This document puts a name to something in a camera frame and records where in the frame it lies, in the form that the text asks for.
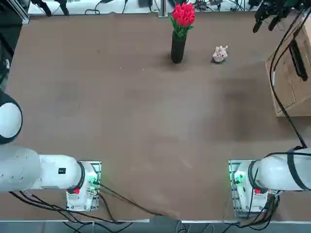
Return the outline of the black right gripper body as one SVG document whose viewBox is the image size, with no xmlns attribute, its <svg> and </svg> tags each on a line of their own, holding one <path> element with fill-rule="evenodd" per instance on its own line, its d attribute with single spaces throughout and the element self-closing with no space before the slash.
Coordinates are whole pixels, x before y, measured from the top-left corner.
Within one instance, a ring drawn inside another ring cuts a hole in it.
<svg viewBox="0 0 311 233">
<path fill-rule="evenodd" d="M 292 0 L 262 0 L 256 11 L 256 18 L 268 18 L 270 16 L 286 18 L 292 7 Z"/>
</svg>

